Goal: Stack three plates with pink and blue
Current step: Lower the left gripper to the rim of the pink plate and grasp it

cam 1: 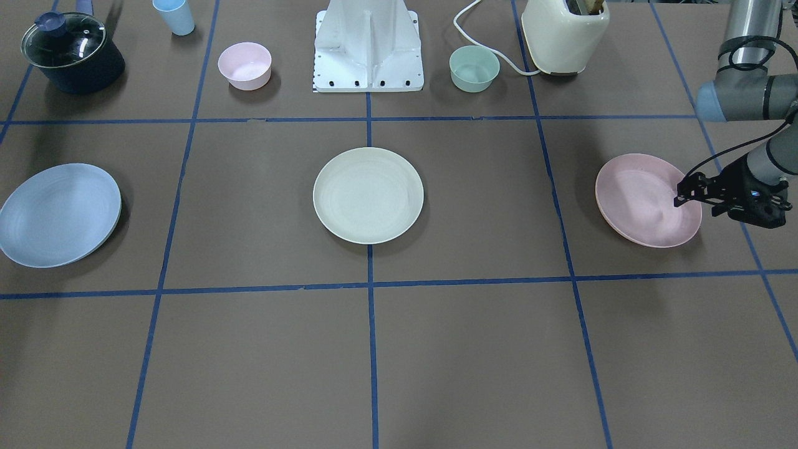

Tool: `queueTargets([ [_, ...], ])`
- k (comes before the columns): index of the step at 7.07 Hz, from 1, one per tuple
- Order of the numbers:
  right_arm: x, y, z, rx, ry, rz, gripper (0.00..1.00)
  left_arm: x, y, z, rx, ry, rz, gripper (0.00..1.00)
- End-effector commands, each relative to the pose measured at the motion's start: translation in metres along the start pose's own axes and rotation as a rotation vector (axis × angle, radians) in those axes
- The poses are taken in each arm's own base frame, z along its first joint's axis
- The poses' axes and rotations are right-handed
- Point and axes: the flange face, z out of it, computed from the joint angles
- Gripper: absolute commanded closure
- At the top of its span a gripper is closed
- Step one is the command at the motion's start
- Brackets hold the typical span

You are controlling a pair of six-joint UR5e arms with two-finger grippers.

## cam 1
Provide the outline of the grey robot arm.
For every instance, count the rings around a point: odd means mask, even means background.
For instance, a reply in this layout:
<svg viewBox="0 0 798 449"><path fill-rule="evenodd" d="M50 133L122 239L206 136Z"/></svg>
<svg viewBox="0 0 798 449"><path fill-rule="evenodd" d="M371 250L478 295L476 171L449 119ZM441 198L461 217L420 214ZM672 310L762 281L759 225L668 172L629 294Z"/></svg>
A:
<svg viewBox="0 0 798 449"><path fill-rule="evenodd" d="M761 228L786 223L789 180L797 173L795 74L771 75L776 49L796 51L780 38L782 1L733 1L718 69L696 94L696 114L704 122L781 120L767 135L751 140L753 149L708 177L698 167L676 185L675 206L688 201L711 205L713 216Z"/></svg>

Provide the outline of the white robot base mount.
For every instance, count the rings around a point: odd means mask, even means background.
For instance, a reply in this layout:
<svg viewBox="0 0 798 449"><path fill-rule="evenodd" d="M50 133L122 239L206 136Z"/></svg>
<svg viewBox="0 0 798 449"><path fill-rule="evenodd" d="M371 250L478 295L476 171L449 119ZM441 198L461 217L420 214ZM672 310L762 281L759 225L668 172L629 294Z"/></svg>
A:
<svg viewBox="0 0 798 449"><path fill-rule="evenodd" d="M405 93L425 84L419 17L404 1L330 1L317 12L317 93Z"/></svg>

